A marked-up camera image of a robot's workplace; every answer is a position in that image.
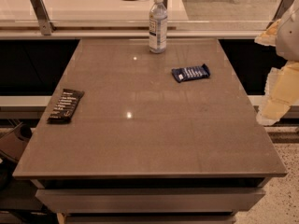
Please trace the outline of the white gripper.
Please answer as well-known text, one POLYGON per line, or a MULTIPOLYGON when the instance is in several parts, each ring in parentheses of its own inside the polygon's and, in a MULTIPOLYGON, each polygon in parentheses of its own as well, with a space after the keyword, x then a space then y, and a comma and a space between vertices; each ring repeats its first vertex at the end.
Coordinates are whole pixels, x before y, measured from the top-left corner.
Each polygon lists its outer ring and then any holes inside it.
POLYGON ((299 100, 299 0, 294 0, 282 18, 257 35, 254 42, 276 46, 277 55, 288 60, 280 69, 271 68, 256 116, 259 124, 271 126, 299 100))

